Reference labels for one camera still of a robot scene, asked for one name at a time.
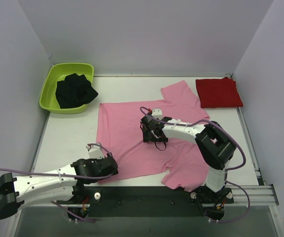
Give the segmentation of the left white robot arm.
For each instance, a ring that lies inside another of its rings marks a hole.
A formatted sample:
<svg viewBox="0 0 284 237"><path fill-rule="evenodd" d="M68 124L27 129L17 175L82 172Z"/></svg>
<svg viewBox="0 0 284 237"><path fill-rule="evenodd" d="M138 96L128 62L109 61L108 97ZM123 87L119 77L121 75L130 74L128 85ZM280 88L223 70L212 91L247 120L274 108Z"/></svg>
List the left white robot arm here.
<svg viewBox="0 0 284 237"><path fill-rule="evenodd" d="M85 185L97 183L118 173L112 155L102 159L79 159L72 164L46 173L19 172L4 169L0 177L0 220L19 210L47 201L98 203L101 193L87 191Z"/></svg>

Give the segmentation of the red t shirt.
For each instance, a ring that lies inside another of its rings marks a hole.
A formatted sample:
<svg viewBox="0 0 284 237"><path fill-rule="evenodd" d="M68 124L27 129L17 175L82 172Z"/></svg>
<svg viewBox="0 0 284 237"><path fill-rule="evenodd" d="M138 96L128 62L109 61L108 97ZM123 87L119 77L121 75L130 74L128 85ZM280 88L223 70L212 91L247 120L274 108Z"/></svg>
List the red t shirt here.
<svg viewBox="0 0 284 237"><path fill-rule="evenodd" d="M196 89L202 108L236 108L244 104L231 78L197 79Z"/></svg>

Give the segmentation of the green plastic basin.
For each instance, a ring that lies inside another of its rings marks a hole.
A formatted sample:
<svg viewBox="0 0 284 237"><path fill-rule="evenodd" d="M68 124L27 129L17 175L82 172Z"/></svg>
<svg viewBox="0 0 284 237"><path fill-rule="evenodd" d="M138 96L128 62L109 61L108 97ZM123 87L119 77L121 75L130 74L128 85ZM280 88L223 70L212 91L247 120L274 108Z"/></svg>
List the green plastic basin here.
<svg viewBox="0 0 284 237"><path fill-rule="evenodd" d="M60 63L52 66L43 84L39 105L55 114L80 114L88 108L88 105L81 105L76 108L61 109L56 99L57 82L63 81L66 76L76 73L85 75L86 79L93 83L94 68L87 63Z"/></svg>

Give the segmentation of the pink t shirt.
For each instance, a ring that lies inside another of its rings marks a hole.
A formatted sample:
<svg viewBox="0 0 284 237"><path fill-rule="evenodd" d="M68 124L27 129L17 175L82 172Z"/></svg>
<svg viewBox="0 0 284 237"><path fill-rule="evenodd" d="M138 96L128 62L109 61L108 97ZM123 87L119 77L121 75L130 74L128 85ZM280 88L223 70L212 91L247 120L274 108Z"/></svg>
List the pink t shirt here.
<svg viewBox="0 0 284 237"><path fill-rule="evenodd" d="M209 119L201 108L199 98L185 81L161 89L162 100L126 103L102 103L99 107L97 142L112 152L118 164L118 174L109 182L170 172L162 183L171 188L190 192L205 182L209 166L196 144L180 139L169 139L163 145L143 142L140 120L142 106L161 109L163 116L193 123Z"/></svg>

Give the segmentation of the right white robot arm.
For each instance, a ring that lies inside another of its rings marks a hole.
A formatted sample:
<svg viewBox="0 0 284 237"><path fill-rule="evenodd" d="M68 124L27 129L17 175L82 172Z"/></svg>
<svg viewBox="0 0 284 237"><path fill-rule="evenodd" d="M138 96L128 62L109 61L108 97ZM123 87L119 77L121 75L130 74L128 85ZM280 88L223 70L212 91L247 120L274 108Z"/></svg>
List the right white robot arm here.
<svg viewBox="0 0 284 237"><path fill-rule="evenodd" d="M170 138L176 138L197 145L204 161L209 166L204 185L218 193L225 186L225 170L237 146L223 131L216 128L216 125L214 121L191 125L179 119L171 117L156 119L151 115L144 116L140 120L144 143L163 142L166 144Z"/></svg>

